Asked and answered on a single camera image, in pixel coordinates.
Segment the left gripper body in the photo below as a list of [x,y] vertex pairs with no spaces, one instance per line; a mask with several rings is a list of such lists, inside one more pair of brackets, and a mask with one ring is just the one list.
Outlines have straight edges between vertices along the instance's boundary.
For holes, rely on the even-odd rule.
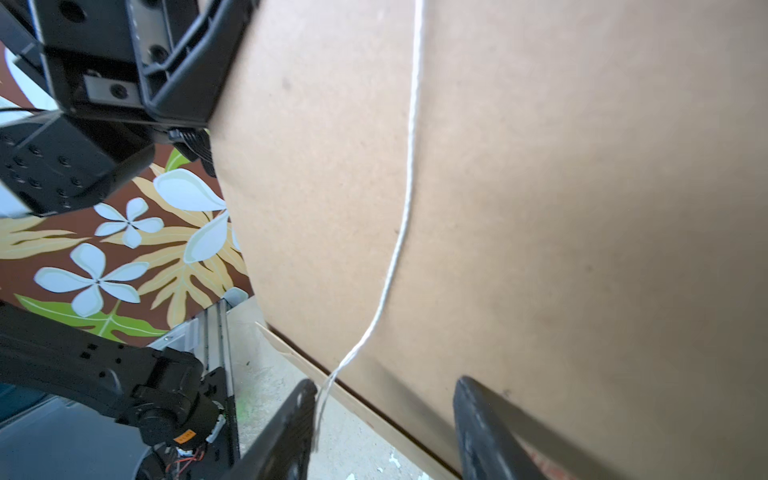
[[47,87],[67,114],[148,123],[125,1],[30,1]]

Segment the brown kraft file bag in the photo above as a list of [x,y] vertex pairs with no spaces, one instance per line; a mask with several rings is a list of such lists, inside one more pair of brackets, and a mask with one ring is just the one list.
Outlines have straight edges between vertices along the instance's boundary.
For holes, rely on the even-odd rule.
[[763,1],[264,1],[212,122],[266,336],[459,465],[767,475]]

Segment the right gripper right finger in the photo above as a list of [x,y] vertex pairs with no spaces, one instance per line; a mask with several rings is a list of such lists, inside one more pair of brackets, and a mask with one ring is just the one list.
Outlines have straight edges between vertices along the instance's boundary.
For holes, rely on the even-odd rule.
[[546,479],[471,377],[458,379],[453,412],[464,480]]

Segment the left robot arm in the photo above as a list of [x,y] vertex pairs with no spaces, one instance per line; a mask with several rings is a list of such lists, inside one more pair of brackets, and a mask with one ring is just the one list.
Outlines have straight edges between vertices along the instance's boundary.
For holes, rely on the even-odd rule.
[[[5,1],[1,38],[50,94],[1,127],[1,214],[93,207],[138,177],[160,143],[214,173],[208,122],[252,1]],[[163,479],[231,479],[240,459],[224,367],[132,347],[9,303],[1,380],[77,402],[180,456]]]

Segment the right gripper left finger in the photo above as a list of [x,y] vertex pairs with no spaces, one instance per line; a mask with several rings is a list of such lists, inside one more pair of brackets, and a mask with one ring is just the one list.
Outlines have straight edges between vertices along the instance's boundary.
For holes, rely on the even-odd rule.
[[305,480],[315,433],[316,395],[315,383],[301,380],[224,478]]

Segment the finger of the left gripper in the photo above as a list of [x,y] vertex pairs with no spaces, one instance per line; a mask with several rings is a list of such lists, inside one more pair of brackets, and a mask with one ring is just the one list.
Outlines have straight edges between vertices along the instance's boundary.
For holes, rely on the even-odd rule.
[[145,111],[157,122],[205,126],[256,1],[128,1]]

